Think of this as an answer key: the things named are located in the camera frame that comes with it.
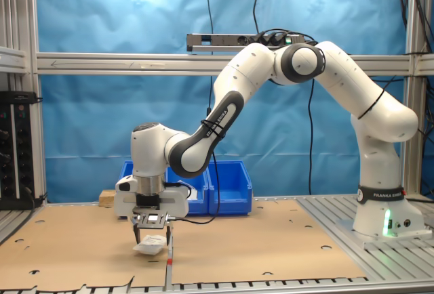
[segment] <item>blue backdrop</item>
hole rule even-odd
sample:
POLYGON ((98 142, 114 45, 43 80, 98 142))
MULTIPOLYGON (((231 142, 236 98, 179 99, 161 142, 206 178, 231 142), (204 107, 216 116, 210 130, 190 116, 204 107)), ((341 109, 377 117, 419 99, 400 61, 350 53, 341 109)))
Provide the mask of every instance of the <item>blue backdrop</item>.
MULTIPOLYGON (((254 33, 254 0, 210 0, 215 33, 254 33)), ((210 33, 206 0, 37 0, 40 51, 186 53, 187 33, 210 33)), ((260 30, 288 28, 350 54, 403 54, 399 0, 258 0, 260 30)), ((42 76, 48 199, 94 201, 113 188, 140 123, 194 132, 209 77, 42 76)), ((243 160, 255 195, 306 194, 311 84, 266 83, 243 109, 218 159, 243 160)), ((388 90, 402 98, 402 83, 388 90)), ((314 194, 353 193, 359 153, 350 115, 317 84, 314 194)))

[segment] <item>cardboard sheet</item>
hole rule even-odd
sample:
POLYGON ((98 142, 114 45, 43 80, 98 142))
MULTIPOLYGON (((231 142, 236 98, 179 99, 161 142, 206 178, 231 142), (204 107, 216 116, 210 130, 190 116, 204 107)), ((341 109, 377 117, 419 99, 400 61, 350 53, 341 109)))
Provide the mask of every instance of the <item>cardboard sheet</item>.
POLYGON ((135 244, 131 223, 113 209, 46 207, 0 246, 0 290, 117 287, 133 277, 133 287, 164 286, 167 249, 148 256, 134 251, 135 244))
POLYGON ((255 202, 248 217, 206 225, 174 224, 174 284, 363 276, 295 201, 255 202))

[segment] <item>franka emika robot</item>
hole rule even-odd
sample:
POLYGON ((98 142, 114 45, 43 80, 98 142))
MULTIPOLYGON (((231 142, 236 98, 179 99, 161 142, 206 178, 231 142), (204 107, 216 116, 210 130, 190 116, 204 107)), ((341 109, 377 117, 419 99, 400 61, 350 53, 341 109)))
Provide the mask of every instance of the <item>franka emika robot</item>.
POLYGON ((245 47, 218 75, 214 107, 193 135, 160 123, 137 126, 131 138, 133 174, 116 184, 115 213, 130 217, 135 231, 164 228, 167 221, 184 217, 188 189, 167 184, 166 167, 181 177, 200 175, 216 145, 266 81, 294 85, 313 78, 351 113, 361 159, 353 229, 376 240, 430 235, 421 212, 404 197, 393 147, 416 133, 416 114, 331 42, 296 43, 275 51, 260 43, 245 47))

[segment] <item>green light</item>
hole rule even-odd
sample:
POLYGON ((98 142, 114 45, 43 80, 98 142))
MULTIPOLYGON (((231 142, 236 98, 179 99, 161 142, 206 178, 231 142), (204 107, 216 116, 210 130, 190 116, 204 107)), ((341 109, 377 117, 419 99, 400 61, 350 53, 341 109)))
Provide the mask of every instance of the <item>green light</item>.
POLYGON ((389 218, 391 216, 391 210, 387 209, 386 213, 384 215, 384 225, 382 227, 382 235, 386 236, 387 232, 388 232, 388 227, 389 227, 389 218))

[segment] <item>blue plastic crate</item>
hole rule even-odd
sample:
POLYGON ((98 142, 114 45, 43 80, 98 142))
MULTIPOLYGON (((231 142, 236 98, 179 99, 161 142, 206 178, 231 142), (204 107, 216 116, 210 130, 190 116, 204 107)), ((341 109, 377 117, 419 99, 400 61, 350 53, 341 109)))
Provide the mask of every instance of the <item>blue plastic crate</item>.
MULTIPOLYGON (((133 173, 133 162, 125 161, 119 179, 122 179, 123 177, 130 175, 132 173, 133 173)), ((208 174, 208 169, 206 169, 198 177, 187 179, 184 177, 179 177, 173 172, 173 170, 170 167, 168 167, 165 170, 165 180, 166 182, 183 181, 193 186, 197 190, 197 200, 189 201, 189 215, 198 216, 198 215, 208 214, 208 201, 210 197, 208 194, 209 191, 208 189, 210 185, 210 175, 208 174)))
MULTIPOLYGON (((252 182, 243 161, 217 161, 220 181, 219 215, 247 215, 252 211, 252 182)), ((208 165, 210 203, 208 213, 216 213, 218 204, 215 163, 208 165)))

